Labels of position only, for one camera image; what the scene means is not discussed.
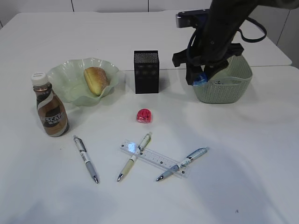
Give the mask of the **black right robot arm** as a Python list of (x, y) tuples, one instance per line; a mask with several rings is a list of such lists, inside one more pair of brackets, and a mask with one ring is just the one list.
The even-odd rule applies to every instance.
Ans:
[(241, 32), (244, 21), (267, 31), (249, 15), (257, 6), (296, 9), (297, 0), (213, 0), (209, 9), (179, 12), (178, 28), (195, 29), (185, 50), (173, 54), (175, 67), (186, 64), (188, 85), (198, 86), (208, 82), (216, 73), (228, 67), (228, 58), (241, 56), (244, 48), (233, 43), (236, 32)]

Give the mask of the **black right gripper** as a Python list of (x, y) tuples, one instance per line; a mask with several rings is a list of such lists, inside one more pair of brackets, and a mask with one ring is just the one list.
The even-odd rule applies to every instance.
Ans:
[(187, 48), (172, 57), (175, 67), (186, 64), (188, 85), (192, 85), (194, 74), (203, 72), (201, 65), (205, 65), (204, 73), (209, 81), (228, 67), (228, 58), (243, 53), (243, 46), (232, 42), (239, 27), (239, 23), (234, 23), (226, 16), (220, 18), (216, 14), (208, 14), (205, 26), (195, 28)]

